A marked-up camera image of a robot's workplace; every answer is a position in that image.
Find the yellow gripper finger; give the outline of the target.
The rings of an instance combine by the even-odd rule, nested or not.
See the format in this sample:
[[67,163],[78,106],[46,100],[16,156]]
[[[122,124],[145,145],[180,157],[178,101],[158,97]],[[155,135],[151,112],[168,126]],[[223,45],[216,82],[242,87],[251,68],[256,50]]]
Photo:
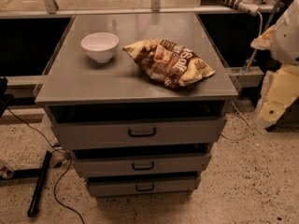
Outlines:
[[299,97],[299,66],[282,65],[270,76],[272,82],[263,95],[256,123],[263,128],[275,125]]
[[272,43],[272,35],[274,31],[275,26],[272,25],[268,29],[266,29],[261,35],[259,35],[257,38],[254,38],[253,41],[250,43],[250,45],[254,49],[259,50],[270,50],[271,49],[271,43]]

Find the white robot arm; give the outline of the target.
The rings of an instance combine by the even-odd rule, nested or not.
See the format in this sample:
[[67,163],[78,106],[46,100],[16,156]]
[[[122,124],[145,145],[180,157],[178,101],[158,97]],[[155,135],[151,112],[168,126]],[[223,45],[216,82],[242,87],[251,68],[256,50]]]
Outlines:
[[299,0],[293,0],[277,22],[250,45],[269,50],[271,57],[281,63],[267,93],[262,95],[257,116],[257,123],[268,128],[299,98]]

